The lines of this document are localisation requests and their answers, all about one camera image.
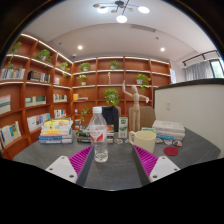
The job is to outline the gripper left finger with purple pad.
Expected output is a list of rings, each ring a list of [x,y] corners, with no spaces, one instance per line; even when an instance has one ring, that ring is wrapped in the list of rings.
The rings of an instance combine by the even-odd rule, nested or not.
[[[47,168],[47,171],[72,183],[84,183],[93,155],[93,147],[88,146],[69,157],[60,156]]]

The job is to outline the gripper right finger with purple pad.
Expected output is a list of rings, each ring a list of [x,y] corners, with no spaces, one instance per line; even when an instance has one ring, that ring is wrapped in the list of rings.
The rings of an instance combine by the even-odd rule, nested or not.
[[[133,146],[132,155],[142,185],[150,184],[180,170],[168,157],[157,157],[138,146]]]

